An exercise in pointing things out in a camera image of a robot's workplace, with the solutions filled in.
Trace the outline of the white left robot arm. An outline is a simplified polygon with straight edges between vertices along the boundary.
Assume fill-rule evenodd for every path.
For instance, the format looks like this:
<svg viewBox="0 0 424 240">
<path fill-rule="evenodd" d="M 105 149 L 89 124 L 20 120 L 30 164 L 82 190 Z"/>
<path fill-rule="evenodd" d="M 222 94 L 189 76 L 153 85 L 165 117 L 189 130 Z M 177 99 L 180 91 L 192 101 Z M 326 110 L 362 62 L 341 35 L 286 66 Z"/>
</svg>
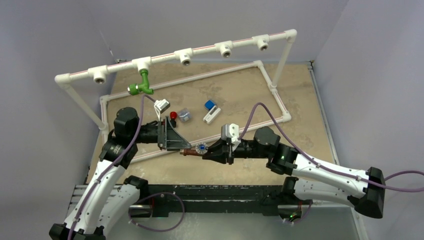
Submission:
<svg viewBox="0 0 424 240">
<path fill-rule="evenodd" d="M 174 129 L 170 118 L 144 125 L 141 121 L 133 107 L 117 112 L 114 129 L 102 147 L 90 183 L 65 221 L 51 227 L 51 239 L 105 240 L 130 205 L 148 201 L 148 181 L 136 176 L 126 178 L 118 193 L 111 197 L 117 181 L 138 152 L 138 144 L 157 144 L 166 151 L 191 149 L 192 145 Z"/>
</svg>

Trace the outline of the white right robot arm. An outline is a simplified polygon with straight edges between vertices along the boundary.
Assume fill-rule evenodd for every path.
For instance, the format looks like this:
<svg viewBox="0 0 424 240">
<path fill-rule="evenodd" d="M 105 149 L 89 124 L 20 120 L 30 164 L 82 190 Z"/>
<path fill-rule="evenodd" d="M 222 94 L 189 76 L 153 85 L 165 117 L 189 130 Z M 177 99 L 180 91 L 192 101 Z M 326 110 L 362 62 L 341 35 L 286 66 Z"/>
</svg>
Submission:
<svg viewBox="0 0 424 240">
<path fill-rule="evenodd" d="M 235 159 L 267 159 L 268 169 L 287 176 L 280 191 L 284 202 L 324 200 L 347 205 L 370 218 L 383 217 L 386 183 L 379 168 L 352 169 L 302 154 L 281 143 L 281 137 L 267 126 L 257 129 L 252 140 L 237 137 L 232 130 L 223 131 L 202 159 L 229 165 Z"/>
</svg>

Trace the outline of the brown copper faucet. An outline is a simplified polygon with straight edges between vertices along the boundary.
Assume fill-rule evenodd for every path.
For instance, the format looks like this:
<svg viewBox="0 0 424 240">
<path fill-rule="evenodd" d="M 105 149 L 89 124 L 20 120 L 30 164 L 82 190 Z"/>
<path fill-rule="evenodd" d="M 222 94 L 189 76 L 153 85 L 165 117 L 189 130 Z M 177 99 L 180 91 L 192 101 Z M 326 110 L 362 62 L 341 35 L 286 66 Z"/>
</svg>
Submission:
<svg viewBox="0 0 424 240">
<path fill-rule="evenodd" d="M 183 156 L 203 156 L 209 150 L 209 146 L 206 143 L 198 143 L 194 149 L 181 149 L 179 151 L 180 155 Z"/>
</svg>

